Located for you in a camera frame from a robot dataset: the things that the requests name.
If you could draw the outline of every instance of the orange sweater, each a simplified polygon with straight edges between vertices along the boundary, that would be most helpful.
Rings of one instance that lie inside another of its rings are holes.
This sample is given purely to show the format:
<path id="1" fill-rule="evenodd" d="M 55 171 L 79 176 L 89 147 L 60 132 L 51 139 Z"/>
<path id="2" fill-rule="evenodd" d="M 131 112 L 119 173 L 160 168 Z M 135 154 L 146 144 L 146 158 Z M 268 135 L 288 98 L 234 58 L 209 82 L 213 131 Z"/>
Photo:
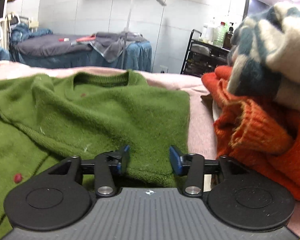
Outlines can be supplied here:
<path id="1" fill-rule="evenodd" d="M 285 186 L 300 201 L 300 113 L 268 99 L 228 93 L 231 71 L 220 66 L 202 76 L 222 108 L 214 123 L 218 156 L 234 157 Z"/>

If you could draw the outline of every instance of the ribbed neckline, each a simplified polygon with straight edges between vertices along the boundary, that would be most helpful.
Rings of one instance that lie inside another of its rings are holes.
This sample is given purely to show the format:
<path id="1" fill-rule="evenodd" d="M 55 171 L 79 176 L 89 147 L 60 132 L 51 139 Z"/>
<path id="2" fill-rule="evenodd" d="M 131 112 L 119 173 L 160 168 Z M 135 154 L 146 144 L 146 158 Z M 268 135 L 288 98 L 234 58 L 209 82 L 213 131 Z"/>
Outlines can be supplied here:
<path id="1" fill-rule="evenodd" d="M 120 87 L 133 85 L 147 85 L 146 79 L 139 73 L 128 70 L 125 73 L 114 76 L 97 76 L 85 72 L 78 72 L 69 78 L 65 95 L 71 99 L 74 96 L 76 83 L 92 84 L 100 87 Z"/>

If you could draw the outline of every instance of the massage bed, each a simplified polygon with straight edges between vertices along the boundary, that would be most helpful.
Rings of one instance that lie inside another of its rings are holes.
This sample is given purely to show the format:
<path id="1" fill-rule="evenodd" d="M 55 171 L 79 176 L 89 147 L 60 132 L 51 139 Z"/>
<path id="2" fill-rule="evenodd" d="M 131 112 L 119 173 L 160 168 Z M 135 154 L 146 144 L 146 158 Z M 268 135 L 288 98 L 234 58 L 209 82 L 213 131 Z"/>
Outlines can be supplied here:
<path id="1" fill-rule="evenodd" d="M 16 62 L 0 61 L 0 80 L 14 79 L 45 73 L 54 77 L 66 77 L 77 72 L 96 75 L 115 75 L 124 70 L 105 67 L 75 67 L 70 69 L 46 69 L 29 67 Z M 180 74 L 147 73 L 140 71 L 150 86 L 163 87 L 169 90 L 183 90 L 190 97 L 190 121 L 188 131 L 189 152 L 203 155 L 205 159 L 215 159 L 216 138 L 213 130 L 213 117 L 210 106 L 201 96 L 208 96 L 208 90 L 202 85 L 201 79 Z M 205 175 L 204 190 L 210 190 L 210 177 Z M 300 202 L 296 202 L 295 211 L 288 228 L 300 236 Z"/>
<path id="2" fill-rule="evenodd" d="M 74 45 L 82 36 L 48 34 L 32 37 L 10 46 L 10 59 L 32 67 L 72 68 L 79 66 L 103 66 L 121 68 L 122 56 L 108 62 L 91 46 Z M 152 47 L 149 41 L 131 43 L 125 51 L 123 69 L 151 71 Z"/>

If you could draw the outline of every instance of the pink tablecloth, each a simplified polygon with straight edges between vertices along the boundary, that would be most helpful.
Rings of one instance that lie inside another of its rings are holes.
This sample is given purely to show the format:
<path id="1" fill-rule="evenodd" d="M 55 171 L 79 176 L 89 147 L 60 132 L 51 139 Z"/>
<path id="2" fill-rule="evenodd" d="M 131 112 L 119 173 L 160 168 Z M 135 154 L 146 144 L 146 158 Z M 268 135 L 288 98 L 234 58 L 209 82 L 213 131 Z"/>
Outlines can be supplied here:
<path id="1" fill-rule="evenodd" d="M 0 80 L 31 76 L 37 73 L 45 73 L 53 77 L 66 77 L 77 72 L 87 72 L 95 75 L 115 75 L 125 70 L 105 67 L 77 67 L 68 69 L 44 69 L 35 68 L 0 61 Z M 184 90 L 190 96 L 190 121 L 188 133 L 189 152 L 203 155 L 206 159 L 214 159 L 216 156 L 216 139 L 213 130 L 213 118 L 205 104 L 202 103 L 201 95 L 208 95 L 208 90 L 202 85 L 201 79 L 193 76 L 148 73 L 140 71 L 149 85 L 163 87 L 170 90 Z M 300 202 L 296 203 L 295 212 L 288 227 L 300 236 Z"/>

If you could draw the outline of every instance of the green cardigan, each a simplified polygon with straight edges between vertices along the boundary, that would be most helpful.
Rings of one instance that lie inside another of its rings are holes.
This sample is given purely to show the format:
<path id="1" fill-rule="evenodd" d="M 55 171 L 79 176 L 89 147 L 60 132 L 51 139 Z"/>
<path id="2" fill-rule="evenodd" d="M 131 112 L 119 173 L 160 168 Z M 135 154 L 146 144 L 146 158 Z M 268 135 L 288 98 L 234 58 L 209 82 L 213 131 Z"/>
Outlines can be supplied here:
<path id="1" fill-rule="evenodd" d="M 92 159 L 129 144 L 127 178 L 173 186 L 168 149 L 187 151 L 188 121 L 186 92 L 150 87 L 131 71 L 0 81 L 0 237 L 11 228 L 3 200 L 14 175 L 25 181 L 67 156 Z"/>

